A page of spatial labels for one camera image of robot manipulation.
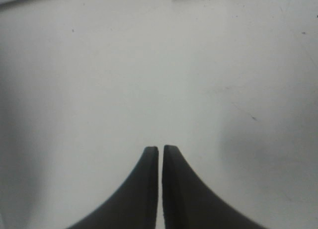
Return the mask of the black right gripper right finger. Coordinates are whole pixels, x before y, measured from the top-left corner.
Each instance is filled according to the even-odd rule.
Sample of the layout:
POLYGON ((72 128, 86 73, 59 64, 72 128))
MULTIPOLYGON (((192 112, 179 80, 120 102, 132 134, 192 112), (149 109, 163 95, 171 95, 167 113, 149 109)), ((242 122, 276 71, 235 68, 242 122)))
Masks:
POLYGON ((163 150, 162 204, 167 229, 258 229, 211 191, 176 146, 163 150))

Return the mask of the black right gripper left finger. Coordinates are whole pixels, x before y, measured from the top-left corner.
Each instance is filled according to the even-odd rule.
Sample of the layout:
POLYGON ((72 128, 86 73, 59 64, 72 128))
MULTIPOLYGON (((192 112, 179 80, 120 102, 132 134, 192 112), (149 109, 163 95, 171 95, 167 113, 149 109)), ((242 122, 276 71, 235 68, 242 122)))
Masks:
POLYGON ((146 147, 114 194, 72 229, 154 229, 159 196, 159 151, 146 147))

